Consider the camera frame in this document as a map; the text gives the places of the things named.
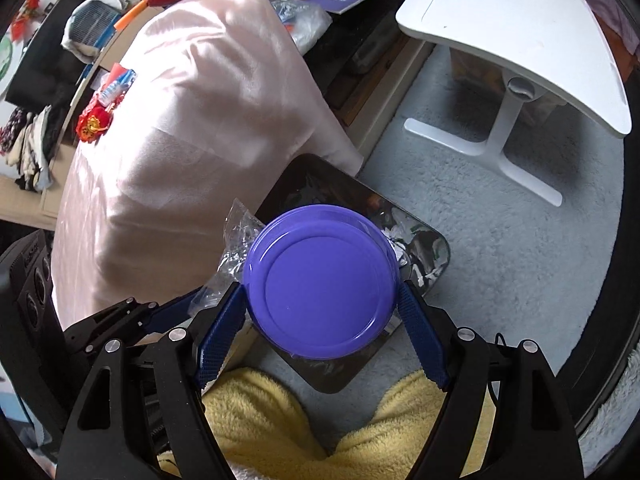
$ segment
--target purple lid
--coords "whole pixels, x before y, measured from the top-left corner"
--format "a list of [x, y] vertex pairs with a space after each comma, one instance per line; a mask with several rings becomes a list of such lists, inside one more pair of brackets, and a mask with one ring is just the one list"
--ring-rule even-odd
[[295, 356], [334, 359], [382, 332], [400, 274], [372, 222], [350, 209], [309, 205], [265, 227], [242, 282], [252, 319], [271, 342]]

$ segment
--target gray carpet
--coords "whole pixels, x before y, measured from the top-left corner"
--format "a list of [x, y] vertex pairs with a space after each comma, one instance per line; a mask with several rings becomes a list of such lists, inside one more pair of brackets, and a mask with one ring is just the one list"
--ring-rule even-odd
[[[386, 128], [360, 179], [438, 229], [451, 264], [429, 302], [454, 322], [508, 344], [538, 341], [554, 371], [578, 341], [609, 265], [618, 228], [623, 145], [570, 105], [543, 126], [518, 123], [505, 151], [558, 189], [555, 208], [515, 184], [402, 129], [406, 118], [469, 140], [488, 135], [498, 103], [450, 77], [449, 51], [437, 47]], [[286, 384], [327, 448], [372, 416], [384, 391], [419, 364], [397, 330], [338, 394], [315, 392], [264, 343], [246, 364]]]

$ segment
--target pink fabric cover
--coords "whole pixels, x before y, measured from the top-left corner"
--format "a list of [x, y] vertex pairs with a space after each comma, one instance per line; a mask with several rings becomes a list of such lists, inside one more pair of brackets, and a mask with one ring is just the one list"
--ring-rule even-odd
[[71, 165], [52, 255], [63, 328], [135, 296], [163, 303], [205, 283], [234, 198], [255, 212], [287, 164], [362, 158], [268, 0], [184, 0], [121, 62], [138, 79]]

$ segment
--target yellow fleece pants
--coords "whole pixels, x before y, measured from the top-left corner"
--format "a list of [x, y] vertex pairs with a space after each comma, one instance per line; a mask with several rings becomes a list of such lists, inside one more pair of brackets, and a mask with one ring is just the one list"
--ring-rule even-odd
[[[228, 462], [274, 480], [404, 480], [438, 416], [444, 395], [422, 370], [396, 383], [371, 422], [344, 436], [327, 456], [298, 400], [270, 377], [241, 368], [203, 397], [206, 417]], [[495, 409], [485, 396], [463, 476], [479, 469]], [[167, 455], [161, 466], [177, 473]]]

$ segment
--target white t-shaped table stand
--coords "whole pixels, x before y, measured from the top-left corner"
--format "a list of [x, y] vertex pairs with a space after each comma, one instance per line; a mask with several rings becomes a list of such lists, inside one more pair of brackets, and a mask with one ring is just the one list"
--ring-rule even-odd
[[555, 206], [561, 205], [562, 195], [508, 161], [502, 150], [523, 103], [550, 91], [613, 135], [624, 137], [631, 131], [620, 74], [585, 0], [406, 0], [396, 19], [409, 36], [498, 64], [506, 88], [484, 142], [469, 142], [414, 119], [407, 119], [404, 128], [467, 156]]

